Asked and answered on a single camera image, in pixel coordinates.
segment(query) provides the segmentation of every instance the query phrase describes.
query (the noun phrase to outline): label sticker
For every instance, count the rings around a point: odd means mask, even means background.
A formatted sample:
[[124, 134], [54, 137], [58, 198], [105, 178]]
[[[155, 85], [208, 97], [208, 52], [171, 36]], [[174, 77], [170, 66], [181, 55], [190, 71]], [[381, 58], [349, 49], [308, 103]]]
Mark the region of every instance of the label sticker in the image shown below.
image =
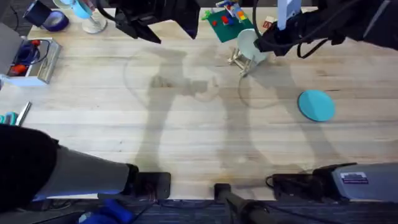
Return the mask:
[[364, 172], [341, 173], [340, 177], [344, 184], [369, 184]]

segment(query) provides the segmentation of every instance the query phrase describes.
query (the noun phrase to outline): black cable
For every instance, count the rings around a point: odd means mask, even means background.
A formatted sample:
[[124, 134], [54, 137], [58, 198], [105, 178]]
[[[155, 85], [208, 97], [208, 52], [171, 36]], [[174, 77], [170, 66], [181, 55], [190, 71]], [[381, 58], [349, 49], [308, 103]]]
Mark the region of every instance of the black cable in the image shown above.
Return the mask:
[[12, 6], [10, 6], [10, 9], [13, 11], [13, 13], [15, 15], [15, 18], [17, 19], [17, 24], [16, 24], [16, 26], [14, 28], [14, 31], [17, 31], [17, 29], [19, 27], [19, 16], [18, 16], [17, 11]]
[[269, 187], [270, 189], [274, 189], [274, 186], [271, 185], [271, 184], [268, 182], [268, 180], [271, 180], [271, 179], [272, 179], [272, 176], [266, 177], [266, 185], [267, 185], [267, 187]]
[[19, 63], [19, 65], [26, 65], [26, 66], [34, 65], [34, 64], [40, 63], [41, 61], [43, 61], [44, 59], [47, 58], [47, 55], [49, 54], [49, 51], [50, 51], [51, 42], [49, 40], [39, 40], [39, 41], [44, 41], [47, 43], [47, 50], [45, 52], [45, 55], [33, 63], [27, 63], [27, 64]]
[[104, 7], [101, 4], [101, 0], [96, 0], [95, 3], [97, 5], [98, 12], [101, 13], [101, 15], [103, 15], [105, 18], [111, 21], [118, 22], [118, 20], [116, 20], [115, 17], [111, 16], [109, 13], [105, 11]]
[[154, 206], [156, 203], [151, 203], [149, 205], [147, 205], [144, 209], [142, 209], [141, 212], [139, 212], [130, 222], [129, 224], [133, 224], [135, 221], [137, 221], [137, 219], [144, 214], [146, 211], [148, 211], [148, 209], [152, 208], [152, 206]]
[[313, 221], [317, 221], [317, 222], [321, 222], [321, 223], [325, 223], [325, 224], [342, 224], [340, 222], [326, 220], [326, 219], [314, 217], [314, 216], [311, 216], [311, 215], [304, 215], [304, 214], [300, 214], [300, 213], [295, 213], [295, 212], [292, 212], [290, 210], [286, 210], [286, 209], [283, 209], [283, 208], [279, 208], [279, 207], [270, 205], [268, 203], [264, 203], [264, 205], [267, 206], [267, 207], [270, 207], [270, 208], [272, 208], [274, 210], [277, 210], [277, 211], [280, 211], [280, 212], [284, 212], [284, 213], [289, 214], [289, 215], [294, 215], [296, 217], [305, 218], [307, 220], [313, 220]]
[[322, 47], [323, 44], [328, 42], [329, 39], [323, 39], [321, 42], [319, 42], [313, 49], [311, 49], [309, 52], [307, 52], [304, 56], [301, 54], [301, 45], [303, 43], [299, 43], [297, 46], [297, 56], [302, 59], [306, 59], [307, 57], [311, 56], [314, 52], [316, 52], [320, 47]]
[[305, 37], [302, 37], [299, 40], [296, 40], [293, 43], [290, 44], [273, 44], [270, 43], [264, 39], [261, 38], [261, 34], [259, 32], [259, 29], [257, 27], [257, 20], [256, 20], [256, 9], [257, 9], [257, 4], [258, 4], [259, 0], [254, 0], [253, 2], [253, 26], [254, 26], [254, 31], [256, 31], [257, 37], [258, 39], [260, 39], [261, 42], [263, 42], [264, 44], [271, 46], [271, 47], [278, 47], [278, 48], [284, 48], [284, 47], [293, 47], [297, 44], [300, 44], [302, 42], [305, 42], [307, 39], [311, 38], [314, 34], [316, 34], [318, 31], [320, 31], [322, 28], [324, 28], [326, 25], [328, 25], [333, 19], [335, 19], [338, 15], [340, 15], [340, 13], [342, 13], [343, 11], [345, 11], [346, 9], [350, 8], [351, 6], [353, 6], [354, 4], [358, 3], [359, 1], [362, 0], [352, 0], [350, 2], [348, 2], [347, 4], [345, 4], [344, 6], [342, 6], [341, 8], [339, 8], [331, 17], [329, 17], [325, 22], [323, 22], [322, 24], [320, 24], [317, 28], [315, 28], [313, 31], [311, 31], [311, 33], [307, 34]]

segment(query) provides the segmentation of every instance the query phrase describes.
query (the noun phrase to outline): colorful toy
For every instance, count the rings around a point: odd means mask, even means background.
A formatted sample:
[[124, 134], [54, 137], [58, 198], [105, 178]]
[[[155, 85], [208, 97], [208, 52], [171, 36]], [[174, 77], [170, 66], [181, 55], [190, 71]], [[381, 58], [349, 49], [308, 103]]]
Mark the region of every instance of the colorful toy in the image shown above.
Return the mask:
[[212, 13], [214, 13], [214, 10], [213, 10], [213, 9], [206, 10], [206, 11], [205, 11], [205, 15], [202, 16], [201, 19], [202, 19], [202, 20], [207, 20], [207, 18], [209, 18], [209, 16], [210, 16]]
[[207, 19], [221, 43], [235, 39], [244, 29], [253, 28], [253, 24], [249, 19], [239, 22], [236, 17], [232, 17], [225, 10], [212, 13]]
[[242, 21], [248, 19], [244, 15], [241, 7], [239, 6], [238, 1], [224, 0], [224, 1], [216, 3], [216, 7], [224, 7], [229, 12], [231, 17], [237, 18], [239, 22], [242, 22]]

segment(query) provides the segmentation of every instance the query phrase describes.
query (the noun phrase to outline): wooden table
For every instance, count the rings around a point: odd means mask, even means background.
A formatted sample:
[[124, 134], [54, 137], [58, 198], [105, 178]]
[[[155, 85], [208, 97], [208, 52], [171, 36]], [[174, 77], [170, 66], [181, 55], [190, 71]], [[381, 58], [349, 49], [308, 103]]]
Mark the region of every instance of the wooden table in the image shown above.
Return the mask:
[[[159, 45], [113, 23], [89, 35], [66, 14], [72, 24], [64, 32], [30, 32], [63, 45], [50, 85], [5, 85], [0, 113], [30, 100], [25, 127], [77, 151], [170, 172], [171, 198], [212, 198], [214, 183], [229, 182], [242, 197], [273, 199], [264, 178], [274, 173], [398, 161], [394, 50], [347, 40], [302, 60], [293, 48], [239, 83], [239, 68], [227, 63], [235, 40], [221, 44], [207, 21], [196, 40], [174, 22], [153, 25]], [[257, 14], [261, 26], [275, 9]], [[307, 89], [334, 99], [333, 120], [300, 114], [297, 97]]]

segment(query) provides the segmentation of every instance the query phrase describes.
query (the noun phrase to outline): black mount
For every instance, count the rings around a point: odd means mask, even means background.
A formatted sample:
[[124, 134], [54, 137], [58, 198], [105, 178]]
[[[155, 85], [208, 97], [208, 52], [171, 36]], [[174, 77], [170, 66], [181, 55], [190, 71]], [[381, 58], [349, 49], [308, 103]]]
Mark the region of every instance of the black mount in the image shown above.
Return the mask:
[[231, 192], [229, 184], [215, 184], [214, 200], [223, 202], [235, 213], [242, 224], [276, 224], [264, 204], [260, 201], [245, 200]]

